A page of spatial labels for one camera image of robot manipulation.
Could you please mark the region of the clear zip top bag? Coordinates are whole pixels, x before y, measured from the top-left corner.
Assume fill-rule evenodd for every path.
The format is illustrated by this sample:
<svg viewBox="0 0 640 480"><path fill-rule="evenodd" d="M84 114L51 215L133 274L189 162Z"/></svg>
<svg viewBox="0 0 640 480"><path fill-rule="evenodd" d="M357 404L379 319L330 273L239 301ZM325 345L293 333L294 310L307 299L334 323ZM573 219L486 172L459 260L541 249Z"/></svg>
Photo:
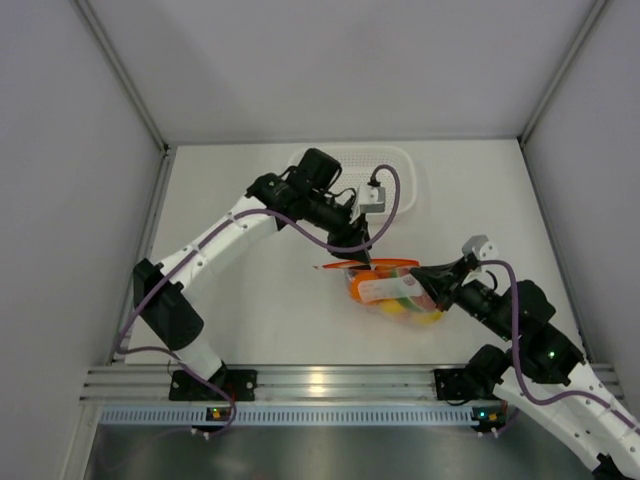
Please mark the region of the clear zip top bag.
<svg viewBox="0 0 640 480"><path fill-rule="evenodd" d="M401 297L423 295L420 285L410 275L409 270L413 267L420 267L419 261L405 258L377 258L372 259L370 264L362 264L355 260L346 260L324 265L317 265L318 271L329 273L334 277L341 277L346 285L349 295L349 278L357 271L372 271L378 279L374 281L362 282L359 291L365 304L360 304L367 311L383 316L390 321L407 325L418 325L413 321L414 312L408 311L404 316L394 317L385 315L378 308L378 303L384 299L397 299Z"/></svg>

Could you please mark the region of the orange fake fruit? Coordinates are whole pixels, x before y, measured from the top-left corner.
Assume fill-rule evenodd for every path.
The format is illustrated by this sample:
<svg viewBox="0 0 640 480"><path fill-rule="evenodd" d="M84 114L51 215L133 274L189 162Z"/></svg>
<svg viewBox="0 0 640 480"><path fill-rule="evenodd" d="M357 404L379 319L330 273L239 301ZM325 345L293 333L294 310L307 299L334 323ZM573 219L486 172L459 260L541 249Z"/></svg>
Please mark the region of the orange fake fruit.
<svg viewBox="0 0 640 480"><path fill-rule="evenodd" d="M377 280L378 276L372 271L357 271L354 275L349 278L349 295L350 297L360 303L365 304L365 301L362 300L359 285L362 282L374 281Z"/></svg>

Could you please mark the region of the fake watermelon slice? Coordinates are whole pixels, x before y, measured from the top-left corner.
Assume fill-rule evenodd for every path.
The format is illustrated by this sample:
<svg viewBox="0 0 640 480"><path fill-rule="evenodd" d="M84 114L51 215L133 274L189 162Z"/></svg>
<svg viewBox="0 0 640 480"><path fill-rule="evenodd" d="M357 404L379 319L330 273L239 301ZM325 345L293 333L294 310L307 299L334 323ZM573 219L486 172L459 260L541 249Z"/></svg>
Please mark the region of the fake watermelon slice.
<svg viewBox="0 0 640 480"><path fill-rule="evenodd" d="M396 301L403 308L414 313L433 313L438 310L436 303L428 294L401 297Z"/></svg>

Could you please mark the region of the yellow orange fake mango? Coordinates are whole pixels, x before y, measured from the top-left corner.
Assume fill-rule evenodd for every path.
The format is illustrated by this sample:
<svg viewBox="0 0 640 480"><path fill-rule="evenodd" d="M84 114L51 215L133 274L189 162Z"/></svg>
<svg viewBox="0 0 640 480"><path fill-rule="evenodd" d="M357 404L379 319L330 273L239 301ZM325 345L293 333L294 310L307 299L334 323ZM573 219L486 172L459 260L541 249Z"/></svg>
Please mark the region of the yellow orange fake mango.
<svg viewBox="0 0 640 480"><path fill-rule="evenodd" d="M430 312L415 313L413 321L418 325L430 325L439 321L443 316L441 311L435 310Z"/></svg>

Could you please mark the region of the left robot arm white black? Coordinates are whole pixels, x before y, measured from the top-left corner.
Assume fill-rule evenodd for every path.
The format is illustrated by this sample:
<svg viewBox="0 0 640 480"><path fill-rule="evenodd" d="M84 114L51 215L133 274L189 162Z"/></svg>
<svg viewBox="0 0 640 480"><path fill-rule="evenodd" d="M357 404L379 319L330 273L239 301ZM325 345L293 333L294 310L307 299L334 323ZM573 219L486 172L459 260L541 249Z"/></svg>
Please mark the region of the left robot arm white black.
<svg viewBox="0 0 640 480"><path fill-rule="evenodd" d="M322 245L334 256L368 262L365 210L385 195L371 179L349 188L349 198L339 202L330 189L341 172L337 160L310 148L283 173L258 177L221 220L191 243L158 263L144 259L135 266L134 315L193 372L191 386L202 398L223 393L227 367L206 340L204 320L193 303L254 243L306 221L327 233Z"/></svg>

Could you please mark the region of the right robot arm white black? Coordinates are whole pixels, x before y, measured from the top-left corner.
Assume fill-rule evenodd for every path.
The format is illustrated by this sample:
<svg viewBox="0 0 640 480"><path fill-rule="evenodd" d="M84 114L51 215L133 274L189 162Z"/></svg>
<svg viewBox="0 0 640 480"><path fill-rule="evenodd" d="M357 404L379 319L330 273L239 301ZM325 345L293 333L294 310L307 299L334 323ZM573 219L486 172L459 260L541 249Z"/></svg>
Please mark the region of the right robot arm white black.
<svg viewBox="0 0 640 480"><path fill-rule="evenodd" d="M503 294L469 276L487 266L460 260L411 269L439 310L457 306L501 339L507 350L483 346L465 365L468 388L524 413L567 447L597 479L639 476L639 422L598 378L582 351L551 322L556 313L543 290L505 270Z"/></svg>

